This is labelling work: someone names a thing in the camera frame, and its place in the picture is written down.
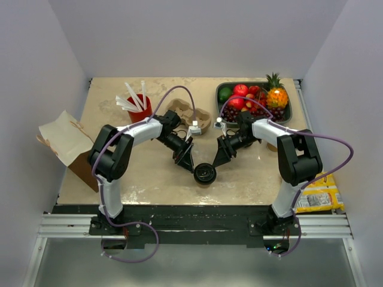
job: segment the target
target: yellow bag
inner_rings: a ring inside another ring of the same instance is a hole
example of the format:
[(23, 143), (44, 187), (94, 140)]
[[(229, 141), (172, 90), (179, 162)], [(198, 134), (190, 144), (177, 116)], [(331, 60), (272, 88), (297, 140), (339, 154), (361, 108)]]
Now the yellow bag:
[(344, 210), (345, 206), (341, 194), (336, 187), (333, 175), (327, 175), (306, 187), (298, 200), (296, 208), (297, 213), (338, 208)]

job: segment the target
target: cup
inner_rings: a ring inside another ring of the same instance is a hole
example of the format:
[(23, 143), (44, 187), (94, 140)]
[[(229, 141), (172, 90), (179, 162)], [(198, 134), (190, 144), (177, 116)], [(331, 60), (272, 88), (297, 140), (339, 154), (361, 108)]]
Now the cup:
[[(142, 94), (137, 94), (137, 96), (139, 97), (141, 101), (143, 101), (144, 97)], [(132, 99), (132, 97), (128, 97), (127, 101), (135, 105), (135, 102)], [(132, 121), (132, 123), (137, 123), (138, 121), (142, 121), (146, 117), (150, 117), (153, 113), (153, 111), (151, 110), (150, 99), (146, 97), (146, 109), (143, 110), (142, 112), (130, 112), (130, 111), (127, 111), (127, 112), (130, 116), (130, 120)]]

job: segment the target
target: plastic packaging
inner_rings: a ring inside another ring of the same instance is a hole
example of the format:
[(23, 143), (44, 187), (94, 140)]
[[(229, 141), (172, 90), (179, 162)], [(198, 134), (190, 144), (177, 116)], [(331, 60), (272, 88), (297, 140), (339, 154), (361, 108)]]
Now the plastic packaging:
[(296, 208), (297, 213), (331, 209), (344, 210), (343, 200), (333, 175), (328, 175), (307, 186), (300, 196)]

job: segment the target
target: paper bag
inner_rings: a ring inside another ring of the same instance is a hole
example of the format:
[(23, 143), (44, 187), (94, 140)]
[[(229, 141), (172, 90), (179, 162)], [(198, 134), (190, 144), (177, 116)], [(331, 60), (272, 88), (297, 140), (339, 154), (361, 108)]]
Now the paper bag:
[(41, 136), (37, 136), (37, 139), (49, 146), (63, 164), (98, 192), (97, 180), (92, 176), (92, 168), (87, 161), (93, 141), (83, 125), (63, 111), (56, 121), (38, 128)]

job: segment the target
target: black round container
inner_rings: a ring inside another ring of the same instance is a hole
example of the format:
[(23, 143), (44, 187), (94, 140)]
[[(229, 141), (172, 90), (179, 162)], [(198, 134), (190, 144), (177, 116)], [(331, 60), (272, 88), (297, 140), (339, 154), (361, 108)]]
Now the black round container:
[(194, 179), (201, 187), (208, 187), (217, 177), (217, 171), (209, 163), (201, 163), (194, 169)]

